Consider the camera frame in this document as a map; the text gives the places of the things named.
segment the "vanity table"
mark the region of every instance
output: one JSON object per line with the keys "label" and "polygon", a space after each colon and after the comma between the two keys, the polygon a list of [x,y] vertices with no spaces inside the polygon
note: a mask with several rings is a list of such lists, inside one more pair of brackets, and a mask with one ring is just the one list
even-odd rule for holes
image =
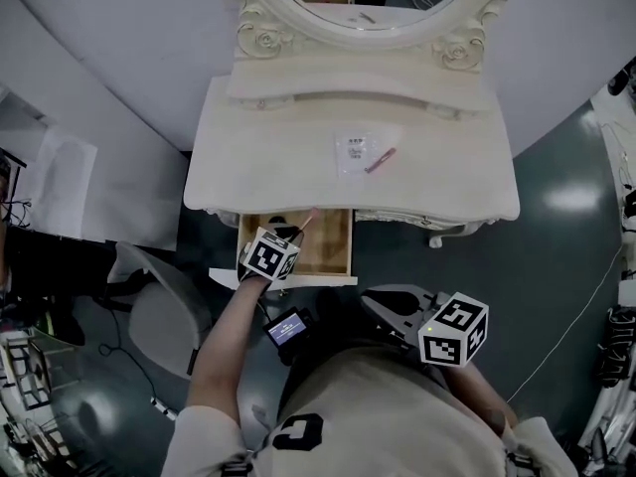
{"label": "vanity table", "polygon": [[189,208],[350,209],[430,229],[433,247],[519,215],[506,127],[481,76],[486,25],[507,0],[240,1],[232,75],[212,80],[199,123]]}

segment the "cable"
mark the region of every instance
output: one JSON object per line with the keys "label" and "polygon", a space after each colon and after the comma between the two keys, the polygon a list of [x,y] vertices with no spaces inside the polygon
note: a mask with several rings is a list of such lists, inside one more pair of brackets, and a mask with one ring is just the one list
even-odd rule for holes
{"label": "cable", "polygon": [[[2,205],[2,207],[7,211],[6,216],[2,220],[5,223],[9,224],[10,226],[18,227],[18,228],[28,228],[31,225],[30,223],[26,223],[26,224],[24,223],[24,220],[27,218],[27,214],[29,213],[27,209],[31,209],[32,207],[30,199],[16,200],[11,202],[1,202],[0,205]],[[19,217],[13,213],[14,205],[22,206],[22,217]]]}
{"label": "cable", "polygon": [[[623,130],[625,130],[626,132],[630,132],[629,130],[627,130],[623,125],[621,125],[620,123],[618,123],[617,121],[613,120],[612,121],[613,124],[618,125],[619,127],[621,127]],[[601,130],[603,129],[603,127],[607,127],[610,131],[612,131],[612,135],[614,136],[614,139],[616,140],[616,143],[618,143],[618,146],[621,148],[622,153],[621,153],[621,162],[623,164],[621,164],[618,168],[618,179],[620,180],[621,184],[625,185],[625,184],[629,184],[631,186],[634,185],[634,181],[632,180],[632,176],[629,173],[629,160],[628,160],[628,154],[627,154],[627,149],[625,148],[625,145],[623,145],[622,141],[620,140],[620,138],[618,137],[618,134],[616,134],[616,131],[614,130],[614,127],[612,126],[612,123],[604,123],[600,126]],[[621,173],[627,177],[627,182],[625,182],[623,180],[623,178],[621,178]]]}
{"label": "cable", "polygon": [[620,254],[620,251],[622,250],[623,246],[620,246],[618,248],[618,250],[616,251],[616,254],[614,254],[614,257],[612,258],[611,263],[609,264],[609,266],[607,267],[607,271],[605,272],[605,275],[603,275],[603,278],[600,280],[600,282],[598,283],[598,286],[596,286],[596,289],[594,290],[594,292],[592,293],[592,296],[589,297],[589,300],[587,301],[587,304],[585,304],[585,307],[583,307],[583,309],[581,310],[580,313],[578,313],[578,316],[576,318],[574,318],[574,320],[572,321],[572,323],[569,324],[569,326],[565,329],[565,332],[563,332],[563,335],[560,337],[560,339],[558,341],[556,341],[556,344],[553,346],[553,348],[548,352],[548,354],[544,357],[544,359],[541,361],[541,363],[537,366],[537,368],[533,371],[533,373],[526,378],[526,380],[519,385],[519,388],[515,391],[514,394],[512,394],[509,398],[508,398],[508,402],[510,402],[511,400],[513,400],[513,398],[519,393],[519,391],[524,387],[525,384],[527,384],[534,375],[537,374],[537,371],[541,368],[541,366],[543,364],[546,363],[546,360],[550,357],[550,355],[552,355],[555,350],[558,348],[558,345],[560,345],[561,341],[563,341],[563,339],[565,339],[565,336],[567,335],[567,333],[569,332],[569,330],[574,326],[574,324],[578,321],[578,319],[583,316],[583,313],[586,311],[586,309],[589,307],[589,304],[592,303],[592,300],[594,300],[594,297],[596,296],[596,293],[598,292],[598,290],[600,289],[600,287],[603,285],[603,283],[605,282],[605,279],[607,278],[607,274],[609,274],[609,271],[612,269],[612,266],[614,266],[614,261],[616,261],[616,258],[618,257],[618,254]]}
{"label": "cable", "polygon": [[428,9],[430,9],[431,7],[434,7],[435,4],[433,4],[430,0],[423,0],[423,2],[428,5],[428,9],[422,9],[421,7],[419,7],[419,5],[417,4],[417,0],[412,0],[413,1],[413,6],[417,9],[419,9],[420,11],[427,11]]}
{"label": "cable", "polygon": [[[104,292],[104,296],[103,296],[104,303],[106,302],[106,298],[107,297]],[[146,370],[143,369],[143,366],[141,366],[141,364],[137,362],[137,360],[130,354],[130,352],[128,352],[128,350],[125,350],[124,348],[121,347],[121,330],[119,329],[119,322],[117,321],[117,317],[115,316],[115,313],[112,311],[112,309],[108,309],[107,307],[105,307],[105,309],[110,313],[110,315],[112,316],[112,319],[115,322],[115,329],[117,331],[117,346],[110,346],[110,345],[106,345],[105,343],[101,343],[97,347],[99,354],[102,355],[103,357],[110,357],[110,355],[112,355],[113,352],[121,352],[123,354],[126,354],[130,358],[130,360],[135,364],[135,366],[139,368],[139,371],[143,373],[143,376],[148,381],[148,384],[150,385],[150,388],[152,389],[152,397],[157,398],[155,385],[152,383],[152,380],[150,380],[150,377],[146,373]]]}
{"label": "cable", "polygon": [[265,307],[260,303],[260,300],[256,300],[256,305],[260,308],[260,310],[262,311],[262,314],[265,315],[265,318],[267,318],[267,320],[269,321],[269,323],[271,323],[271,318],[269,318],[269,315],[267,314],[267,310],[265,309]]}

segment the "gray floor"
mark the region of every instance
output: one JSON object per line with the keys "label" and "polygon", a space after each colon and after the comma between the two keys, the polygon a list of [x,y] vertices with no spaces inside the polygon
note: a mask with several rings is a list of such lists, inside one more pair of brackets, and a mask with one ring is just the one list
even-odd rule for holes
{"label": "gray floor", "polygon": [[[358,290],[390,282],[429,290],[461,291],[490,305],[489,339],[476,363],[508,398],[531,374],[587,303],[620,246],[612,175],[589,104],[515,160],[522,213],[469,238],[426,246],[426,231],[402,224],[361,223],[354,233]],[[184,209],[176,261],[196,277],[218,314],[230,293],[206,278],[207,267],[234,265],[236,231],[216,218]],[[594,301],[538,373],[512,401],[520,416],[543,415],[553,431],[576,437],[599,387],[591,379],[606,309],[616,299],[620,259]],[[355,289],[342,291],[356,295]],[[271,314],[309,307],[315,290],[269,299]],[[160,472],[173,424],[150,404],[150,386],[123,355],[102,357],[99,343],[114,344],[110,314],[89,300],[76,314],[87,345],[80,352],[83,381],[62,390],[55,409],[65,413],[71,441],[129,475]],[[124,347],[148,371],[159,398],[183,406],[187,383],[149,362],[125,336]],[[274,421],[287,370],[254,320],[240,387],[243,431],[254,447],[266,433],[254,408]]]}

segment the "chair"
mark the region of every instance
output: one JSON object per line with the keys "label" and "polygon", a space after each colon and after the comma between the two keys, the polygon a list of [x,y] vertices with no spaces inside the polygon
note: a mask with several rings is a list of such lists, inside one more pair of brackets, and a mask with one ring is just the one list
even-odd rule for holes
{"label": "chair", "polygon": [[199,348],[212,326],[206,302],[191,280],[174,266],[130,243],[118,242],[116,250],[108,288],[126,281],[139,269],[156,279],[146,281],[134,299],[130,339],[155,364],[189,380]]}

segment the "mirror frame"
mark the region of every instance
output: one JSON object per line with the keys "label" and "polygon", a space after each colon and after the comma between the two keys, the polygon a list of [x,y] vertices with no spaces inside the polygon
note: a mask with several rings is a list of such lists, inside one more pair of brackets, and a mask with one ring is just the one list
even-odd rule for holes
{"label": "mirror frame", "polygon": [[[335,24],[299,5],[297,0],[255,1],[255,5],[260,5],[272,17],[316,41],[346,49],[390,50],[432,42],[461,27],[491,0],[453,0],[419,22],[384,30],[355,29]],[[246,0],[245,5],[254,4]]]}

